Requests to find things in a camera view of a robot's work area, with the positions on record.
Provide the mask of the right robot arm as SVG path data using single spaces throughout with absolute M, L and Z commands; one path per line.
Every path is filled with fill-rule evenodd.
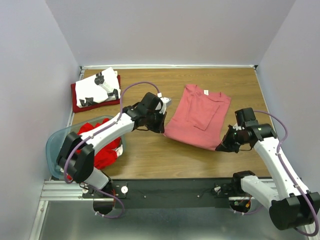
M 260 124 L 256 111 L 251 107 L 235 111 L 237 123 L 229 125 L 228 131 L 217 152 L 238 153 L 241 146 L 248 144 L 266 165 L 275 189 L 267 186 L 252 171 L 233 174 L 228 187 L 219 192 L 228 196 L 249 194 L 268 210 L 269 217 L 278 230 L 295 229 L 298 233 L 314 237 L 318 235 L 320 223 L 320 194 L 311 192 L 298 177 L 282 150 L 282 139 L 268 124 Z

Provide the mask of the pink polo shirt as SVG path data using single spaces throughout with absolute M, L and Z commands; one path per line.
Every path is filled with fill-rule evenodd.
M 231 98 L 223 92 L 187 84 L 176 111 L 164 127 L 164 136 L 194 147 L 215 151 L 221 143 Z

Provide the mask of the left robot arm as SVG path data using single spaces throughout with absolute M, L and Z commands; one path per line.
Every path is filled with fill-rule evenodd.
M 62 144 L 56 163 L 67 177 L 76 183 L 85 183 L 101 198 L 111 191 L 111 179 L 94 166 L 99 151 L 112 141 L 140 127 L 162 134 L 167 107 L 172 100 L 148 92 L 140 102 L 126 106 L 114 118 L 93 130 L 69 133 Z

